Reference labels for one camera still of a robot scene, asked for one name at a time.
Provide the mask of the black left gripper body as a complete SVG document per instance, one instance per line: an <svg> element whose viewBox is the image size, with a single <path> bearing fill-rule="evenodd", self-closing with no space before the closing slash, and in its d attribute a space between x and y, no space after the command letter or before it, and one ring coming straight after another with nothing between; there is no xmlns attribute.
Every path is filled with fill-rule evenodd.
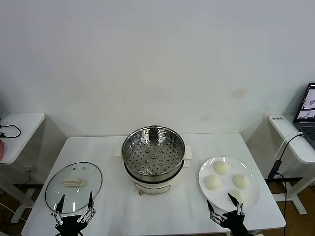
<svg viewBox="0 0 315 236"><path fill-rule="evenodd" d="M57 236L82 236L82 230L85 229L85 222L81 222L82 215L72 215L62 217L62 224L55 224L55 229L58 231Z"/></svg>

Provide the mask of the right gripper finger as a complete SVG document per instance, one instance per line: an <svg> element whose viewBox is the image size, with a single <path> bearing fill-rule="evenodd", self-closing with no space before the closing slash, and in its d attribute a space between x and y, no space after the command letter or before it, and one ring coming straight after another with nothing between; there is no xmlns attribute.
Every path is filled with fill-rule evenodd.
<svg viewBox="0 0 315 236"><path fill-rule="evenodd" d="M210 219L214 221L216 224L221 225L221 223L223 223L226 220L226 217L216 213L209 200L207 200L207 206L210 213L209 215Z"/></svg>
<svg viewBox="0 0 315 236"><path fill-rule="evenodd" d="M228 196L229 196L230 200L232 201L232 203L236 206L237 214L244 216L245 215L244 214L244 204L243 203L239 203L237 198L232 196L230 193L228 193Z"/></svg>

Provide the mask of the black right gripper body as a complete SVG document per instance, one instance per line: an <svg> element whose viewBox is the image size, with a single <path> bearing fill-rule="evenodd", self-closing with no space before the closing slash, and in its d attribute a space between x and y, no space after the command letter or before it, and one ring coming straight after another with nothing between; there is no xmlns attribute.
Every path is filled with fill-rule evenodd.
<svg viewBox="0 0 315 236"><path fill-rule="evenodd" d="M245 225L243 224L244 215L238 215L237 211L230 211L224 213L223 216L226 217L224 221L220 222L220 226L222 228L227 228L231 231L233 236L248 236L248 230L246 229Z"/></svg>

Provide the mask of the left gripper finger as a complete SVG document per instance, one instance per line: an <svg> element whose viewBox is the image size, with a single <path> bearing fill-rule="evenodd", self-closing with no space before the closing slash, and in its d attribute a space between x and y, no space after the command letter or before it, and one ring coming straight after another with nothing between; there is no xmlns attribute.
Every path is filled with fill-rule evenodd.
<svg viewBox="0 0 315 236"><path fill-rule="evenodd" d="M65 200L65 194L62 195L60 201L57 203L55 211L51 213L51 216L54 218L56 222L55 223L56 226L63 224L61 214L63 211L64 200Z"/></svg>
<svg viewBox="0 0 315 236"><path fill-rule="evenodd" d="M88 224L94 217L95 213L96 213L96 210L94 208L93 192L91 191L89 195L88 209L86 213L82 215L81 218L79 219L79 223Z"/></svg>

